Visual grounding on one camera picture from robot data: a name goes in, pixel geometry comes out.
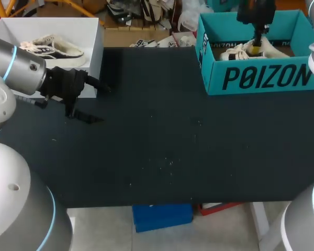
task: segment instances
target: floor tile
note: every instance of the floor tile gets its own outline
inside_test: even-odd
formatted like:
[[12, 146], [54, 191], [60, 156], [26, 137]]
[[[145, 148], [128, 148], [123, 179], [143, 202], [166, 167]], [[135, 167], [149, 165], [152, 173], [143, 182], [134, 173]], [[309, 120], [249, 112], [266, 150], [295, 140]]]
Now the floor tile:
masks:
[[68, 209], [75, 217], [71, 251], [131, 251], [131, 207]]
[[132, 251], [258, 251], [247, 204], [208, 216], [195, 215], [191, 224], [161, 230], [136, 233], [133, 226], [132, 245]]

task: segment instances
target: orange chair leg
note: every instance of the orange chair leg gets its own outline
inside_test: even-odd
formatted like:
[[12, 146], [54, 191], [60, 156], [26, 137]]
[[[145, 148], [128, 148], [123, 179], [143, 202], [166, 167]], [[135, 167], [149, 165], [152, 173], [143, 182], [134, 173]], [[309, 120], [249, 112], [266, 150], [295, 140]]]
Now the orange chair leg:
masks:
[[29, 6], [33, 5], [35, 3], [35, 0], [30, 0], [30, 2], [25, 5], [24, 7], [22, 7], [21, 9], [19, 9], [17, 12], [15, 12], [14, 14], [10, 15], [9, 17], [14, 17], [17, 14], [19, 14], [20, 12], [23, 12], [26, 8], [28, 8]]
[[10, 12], [12, 12], [12, 9], [13, 9], [15, 3], [16, 3], [16, 0], [10, 0], [10, 1], [9, 1], [9, 4], [8, 4], [8, 6], [7, 6], [7, 9], [6, 9], [6, 15], [7, 15], [7, 16], [9, 16], [9, 15], [10, 15]]
[[5, 12], [5, 8], [2, 5], [1, 0], [0, 0], [0, 17], [7, 17], [6, 12]]

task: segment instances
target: black tabletop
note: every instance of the black tabletop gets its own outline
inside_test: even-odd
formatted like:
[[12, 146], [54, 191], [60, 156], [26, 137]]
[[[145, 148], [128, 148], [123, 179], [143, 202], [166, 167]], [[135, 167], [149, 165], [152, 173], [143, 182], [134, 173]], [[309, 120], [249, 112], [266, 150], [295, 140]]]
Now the black tabletop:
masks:
[[193, 48], [105, 49], [84, 124], [18, 102], [0, 134], [66, 207], [292, 200], [314, 182], [314, 91], [207, 96]]

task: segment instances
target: black and white sneaker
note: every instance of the black and white sneaker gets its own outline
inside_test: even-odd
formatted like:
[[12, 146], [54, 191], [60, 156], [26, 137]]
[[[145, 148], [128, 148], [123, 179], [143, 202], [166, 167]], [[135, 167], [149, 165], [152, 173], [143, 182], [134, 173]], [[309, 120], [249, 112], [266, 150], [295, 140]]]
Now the black and white sneaker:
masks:
[[33, 42], [22, 42], [20, 48], [46, 60], [47, 67], [79, 67], [86, 62], [84, 52], [56, 35]]

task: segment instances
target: white sneaker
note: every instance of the white sneaker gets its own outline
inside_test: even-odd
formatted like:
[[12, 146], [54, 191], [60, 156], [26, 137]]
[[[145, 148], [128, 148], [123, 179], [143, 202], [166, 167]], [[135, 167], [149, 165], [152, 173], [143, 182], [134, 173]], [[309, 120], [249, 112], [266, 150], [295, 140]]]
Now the white sneaker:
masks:
[[259, 51], [259, 56], [249, 56], [249, 51], [252, 49], [254, 39], [245, 44], [239, 44], [234, 48], [227, 49], [222, 53], [221, 60], [243, 60], [243, 59], [282, 59], [289, 58], [285, 53], [280, 52], [268, 41], [266, 37], [262, 37], [262, 46]]
[[250, 47], [250, 42], [248, 43], [241, 43], [234, 48], [227, 49], [226, 52], [220, 55], [220, 60], [228, 61], [228, 60], [244, 60], [244, 59], [265, 59], [266, 57], [263, 56], [249, 56], [246, 50]]
[[47, 67], [79, 67], [86, 62], [82, 50], [56, 35], [22, 42], [20, 48], [45, 59]]

